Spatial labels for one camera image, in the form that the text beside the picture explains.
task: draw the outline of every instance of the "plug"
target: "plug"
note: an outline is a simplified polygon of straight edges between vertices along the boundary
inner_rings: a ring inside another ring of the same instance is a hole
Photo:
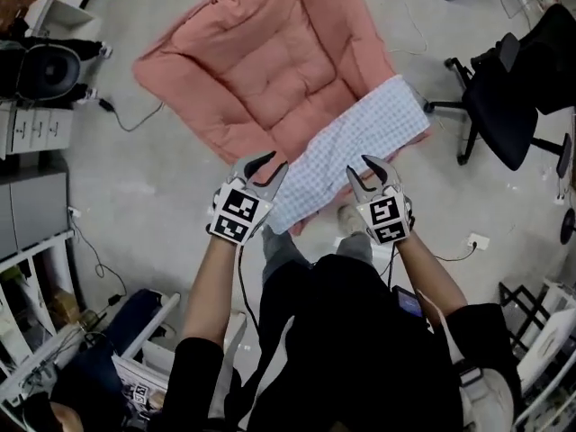
[[[98,99],[98,105],[109,113],[116,112],[116,108],[112,105],[112,103],[110,101],[106,101],[103,98]]]
[[[122,299],[122,297],[119,294],[115,294],[114,296],[108,299],[108,305],[110,307],[115,306],[116,304],[118,304],[120,299]]]

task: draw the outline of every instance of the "gray pants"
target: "gray pants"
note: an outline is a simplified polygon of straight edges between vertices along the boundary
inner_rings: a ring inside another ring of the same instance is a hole
[[[311,267],[308,259],[306,259],[296,245],[294,245],[292,237],[288,232],[276,235],[272,232],[272,229],[264,226],[262,240],[264,241],[264,258],[266,260],[266,265],[262,273],[263,284],[278,268],[290,261],[295,261],[308,268]],[[372,265],[370,238],[363,232],[354,232],[349,237],[344,238],[340,242],[340,245],[338,245],[336,254],[352,257],[370,266]]]

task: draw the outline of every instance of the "power outlet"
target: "power outlet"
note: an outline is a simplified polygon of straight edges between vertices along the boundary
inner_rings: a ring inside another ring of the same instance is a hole
[[[74,218],[79,218],[80,216],[82,216],[82,212],[80,210],[74,208],[73,206],[68,206],[68,212]]]
[[[488,247],[490,239],[488,237],[483,237],[482,235],[471,233],[470,237],[468,237],[468,246],[473,248],[474,242],[476,243],[476,249],[484,251]]]

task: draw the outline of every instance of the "wall socket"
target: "wall socket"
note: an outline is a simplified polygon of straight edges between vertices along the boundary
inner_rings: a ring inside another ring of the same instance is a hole
[[[476,242],[476,249],[484,251],[488,247],[490,239],[488,237],[483,237],[482,235],[471,233],[470,237],[468,237],[468,246],[473,248],[474,242]]]

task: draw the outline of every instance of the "person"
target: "person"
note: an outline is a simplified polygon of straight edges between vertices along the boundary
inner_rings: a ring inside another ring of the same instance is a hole
[[[219,426],[207,416],[222,364],[237,245],[210,238],[153,430],[239,430],[248,413],[248,432],[511,430],[522,400],[500,306],[468,304],[412,231],[395,246],[431,332],[423,316],[399,305],[374,268],[355,207],[341,208],[338,222],[347,237],[336,254],[315,264],[289,233],[264,228],[261,356],[243,385],[236,379],[230,386]],[[282,349],[285,363],[263,389]],[[453,364],[458,350],[465,360]],[[473,372],[480,377],[464,381]],[[489,388],[470,397],[466,389],[478,380]],[[499,418],[504,425],[491,425]]]
[[[51,395],[34,393],[23,405],[23,420],[35,432],[122,430],[130,415],[112,355],[124,352],[162,308],[166,297],[139,290],[95,335],[95,344],[76,354],[58,373]]]

